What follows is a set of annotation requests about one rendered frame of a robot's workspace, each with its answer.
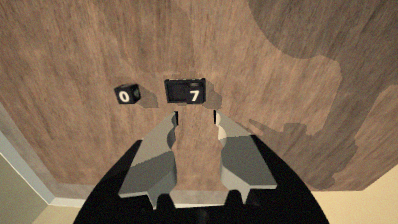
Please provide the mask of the black rectangular tray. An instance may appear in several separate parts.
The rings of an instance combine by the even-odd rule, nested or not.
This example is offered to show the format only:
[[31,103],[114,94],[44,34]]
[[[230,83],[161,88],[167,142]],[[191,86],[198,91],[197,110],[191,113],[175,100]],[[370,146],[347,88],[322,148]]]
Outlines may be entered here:
[[167,103],[186,103],[186,84],[202,83],[204,87],[204,102],[206,102],[206,79],[166,79],[164,81]]

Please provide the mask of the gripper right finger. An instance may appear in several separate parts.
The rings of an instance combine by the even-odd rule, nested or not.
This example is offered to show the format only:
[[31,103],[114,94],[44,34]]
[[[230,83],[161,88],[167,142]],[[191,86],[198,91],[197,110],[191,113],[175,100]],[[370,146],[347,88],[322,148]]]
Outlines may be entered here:
[[243,204],[268,209],[291,224],[330,224],[301,178],[262,140],[218,109],[214,124],[223,145],[220,180],[229,191],[240,191]]

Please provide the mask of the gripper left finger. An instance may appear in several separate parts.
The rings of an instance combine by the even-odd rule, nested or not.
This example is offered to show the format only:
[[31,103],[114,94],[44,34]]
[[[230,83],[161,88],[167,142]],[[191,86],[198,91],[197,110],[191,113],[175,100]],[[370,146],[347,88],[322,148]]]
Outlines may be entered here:
[[177,126],[178,111],[173,111],[137,140],[98,182],[73,224],[122,224],[156,209],[158,196],[177,184],[172,151]]

